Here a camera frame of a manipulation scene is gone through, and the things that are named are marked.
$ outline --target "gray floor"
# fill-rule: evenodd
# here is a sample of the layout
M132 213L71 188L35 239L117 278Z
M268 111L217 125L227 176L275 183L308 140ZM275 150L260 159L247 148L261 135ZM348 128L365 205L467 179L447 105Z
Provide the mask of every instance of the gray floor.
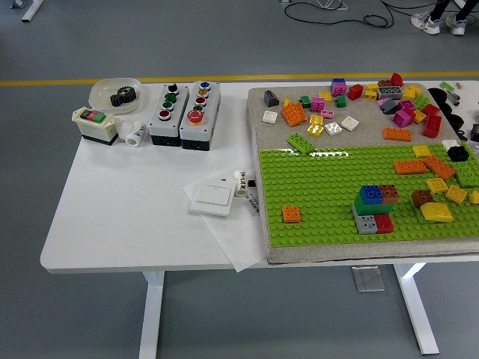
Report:
M10 10L11 3L0 1L0 85L311 73L444 79L440 72L479 70L478 24L465 37L446 28L431 37L400 14L390 29L308 25L287 19L277 0L46 0L22 23L25 10ZM379 1L347 4L343 13L295 14L388 17ZM80 139L71 112L90 89L0 86L0 358L138 356L141 274L52 275L39 263ZM478 356L478 269L429 264L416 275L440 358ZM349 267L167 273L158 356L419 358L394 270L381 270L386 291L366 294L356 291Z

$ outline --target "white paper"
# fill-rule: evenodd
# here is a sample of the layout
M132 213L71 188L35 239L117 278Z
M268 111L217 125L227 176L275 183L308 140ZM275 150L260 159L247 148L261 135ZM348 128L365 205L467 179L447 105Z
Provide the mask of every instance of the white paper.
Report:
M240 165L216 172L207 178L233 178L238 169L246 169L247 178L254 178L254 171L249 165ZM183 188L191 200L195 194L198 182ZM215 237L219 246L225 252L236 271L242 271L266 258L261 222L257 207L256 187L248 189L251 193L246 197L234 197L230 213L227 217L200 214L204 223Z

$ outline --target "green baseplate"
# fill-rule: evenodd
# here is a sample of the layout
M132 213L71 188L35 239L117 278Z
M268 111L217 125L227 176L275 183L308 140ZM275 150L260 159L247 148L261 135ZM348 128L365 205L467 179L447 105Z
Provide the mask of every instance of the green baseplate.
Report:
M430 152L452 166L441 144L427 145ZM469 151L469 159L460 167L466 178L476 183L479 161ZM409 198L417 189L429 189L425 174L399 176L393 163L417 159L412 145L321 148L302 155L295 150L260 150L269 240L273 247L332 245L367 242L393 242L416 239L446 239L479 234L479 205L471 205L469 196L461 203L435 194L436 202L446 203L454 220L451 223L422 224ZM448 186L460 184L454 176ZM390 213L394 231L389 234L359 234L351 210L362 185L396 185L400 200ZM474 188L463 188L470 193ZM285 224L284 206L298 206L301 222Z

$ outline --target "white bowl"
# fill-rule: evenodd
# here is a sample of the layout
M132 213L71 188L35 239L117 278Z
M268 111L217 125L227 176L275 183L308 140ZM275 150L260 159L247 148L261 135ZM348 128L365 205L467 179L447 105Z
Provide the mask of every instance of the white bowl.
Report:
M123 86L131 86L135 89L136 99L132 102L123 103L114 107L110 96L118 92ZM103 112L104 114L127 114L138 107L141 94L141 83L137 79L118 78L105 79L97 82L90 92L88 103L93 110Z

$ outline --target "cable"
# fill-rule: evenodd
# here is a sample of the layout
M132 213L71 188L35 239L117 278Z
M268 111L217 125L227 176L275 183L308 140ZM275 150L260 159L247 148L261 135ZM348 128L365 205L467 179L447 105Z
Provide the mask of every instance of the cable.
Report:
M412 14L405 13L402 10L420 9L420 8L423 8L423 7L429 7L429 6L433 6L433 5L437 4L437 1L435 1L435 2L425 4L425 5L421 5L421 6L400 7L400 6L395 6L395 5L388 4L384 0L379 0L381 2L381 4L386 8L386 10L389 12L389 16L391 17L391 20L387 20L384 16L375 15L375 14L372 14L372 15L368 14L368 15L365 15L362 20L360 20L360 19L345 19L345 20L340 20L340 21L336 21L336 22L321 22L321 21L312 21L312 20L300 19L300 18L294 17L293 15L288 13L288 11L291 10L293 7L298 7L298 6L303 6L303 7L304 6L309 6L309 7L313 7L316 10L347 10L348 7L343 3L343 0L339 0L340 3L337 7L330 8L333 1L334 0L328 0L326 2L326 5L322 5L319 2L319 0L317 0L317 3L319 5L315 5L315 4L312 4L310 2L306 2L306 1L295 2L295 3L289 4L288 6L286 6L284 8L284 14L292 20L299 21L299 22L305 22L305 23L308 23L308 24L337 25L337 24L341 24L341 23L344 23L344 22L359 22L363 25L368 25L368 26L371 26L371 27L374 27L374 28L390 28L394 25L394 16L392 14L392 11L397 12L397 13L401 13L403 15L411 16ZM473 23L475 23L477 21L475 16L473 16L473 15L469 15L469 16L474 18Z

